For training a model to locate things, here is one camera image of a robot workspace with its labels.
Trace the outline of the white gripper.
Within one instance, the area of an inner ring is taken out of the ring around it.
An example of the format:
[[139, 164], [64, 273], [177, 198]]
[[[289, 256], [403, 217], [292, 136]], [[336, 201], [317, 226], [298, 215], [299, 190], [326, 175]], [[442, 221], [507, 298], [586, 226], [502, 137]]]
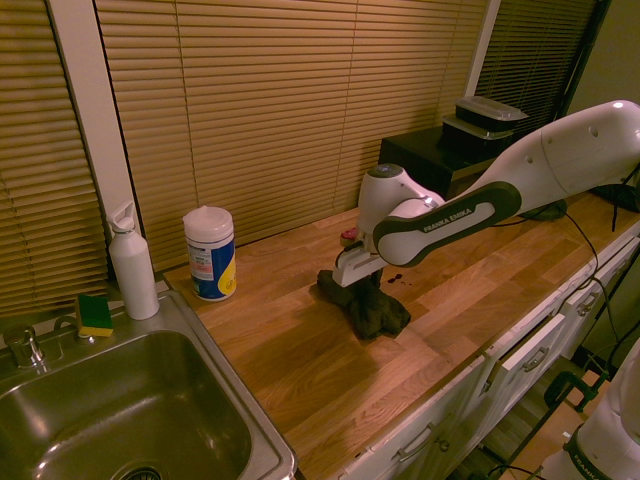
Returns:
[[341, 287], [348, 287], [385, 266], [386, 261], [380, 255], [355, 247], [338, 255], [333, 280]]

